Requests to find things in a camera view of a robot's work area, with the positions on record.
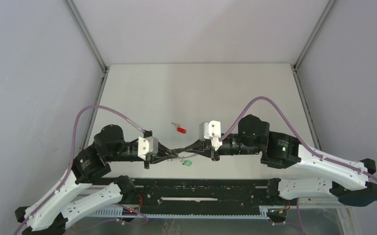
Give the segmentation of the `green capped key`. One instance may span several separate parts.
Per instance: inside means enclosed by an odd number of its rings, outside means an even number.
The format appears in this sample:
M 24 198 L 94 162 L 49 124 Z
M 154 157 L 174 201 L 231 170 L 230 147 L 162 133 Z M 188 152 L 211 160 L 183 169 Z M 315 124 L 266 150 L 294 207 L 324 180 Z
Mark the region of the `green capped key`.
M 191 166 L 192 165 L 192 161 L 190 159 L 187 159 L 187 158 L 181 159 L 180 162 L 184 166 Z

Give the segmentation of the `metal disc keyring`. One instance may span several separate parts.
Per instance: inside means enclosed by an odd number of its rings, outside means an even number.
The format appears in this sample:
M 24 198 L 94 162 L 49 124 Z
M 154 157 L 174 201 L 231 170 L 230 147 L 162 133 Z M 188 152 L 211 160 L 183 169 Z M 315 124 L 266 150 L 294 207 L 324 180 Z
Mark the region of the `metal disc keyring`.
M 185 159 L 187 157 L 188 157 L 188 155 L 184 151 L 183 148 L 175 148 L 175 149 L 172 149 L 172 150 L 169 151 L 169 160 L 170 161 L 173 161 L 173 160 L 182 161 L 183 159 Z

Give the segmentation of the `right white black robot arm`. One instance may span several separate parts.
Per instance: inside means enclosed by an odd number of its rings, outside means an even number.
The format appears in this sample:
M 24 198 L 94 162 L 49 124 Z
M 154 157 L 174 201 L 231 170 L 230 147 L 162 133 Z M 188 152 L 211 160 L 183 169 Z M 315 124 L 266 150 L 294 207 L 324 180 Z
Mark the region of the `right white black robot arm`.
M 203 136 L 174 153 L 194 153 L 214 161 L 223 155 L 260 155 L 260 163 L 270 168 L 315 173 L 312 179 L 269 179 L 265 197 L 273 205 L 303 197 L 335 198 L 353 207 L 377 201 L 377 184 L 369 181 L 376 172 L 374 160 L 346 161 L 312 148 L 294 136 L 272 132 L 269 127 L 268 122 L 247 115 L 238 122 L 237 133 L 214 143 L 219 123 L 205 122 L 201 125 Z

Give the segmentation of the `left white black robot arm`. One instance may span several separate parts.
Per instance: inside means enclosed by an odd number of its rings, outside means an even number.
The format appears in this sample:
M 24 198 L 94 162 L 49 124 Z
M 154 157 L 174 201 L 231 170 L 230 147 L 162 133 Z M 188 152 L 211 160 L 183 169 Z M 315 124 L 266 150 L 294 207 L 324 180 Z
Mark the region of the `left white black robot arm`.
M 105 206 L 130 204 L 137 195 L 129 176 L 120 175 L 108 186 L 82 199 L 84 190 L 111 172 L 110 162 L 144 161 L 146 165 L 177 158 L 175 150 L 160 144 L 151 132 L 126 142 L 123 129 L 107 125 L 94 141 L 74 157 L 61 179 L 35 204 L 15 210 L 17 221 L 26 228 L 23 235 L 63 235 L 83 217 Z

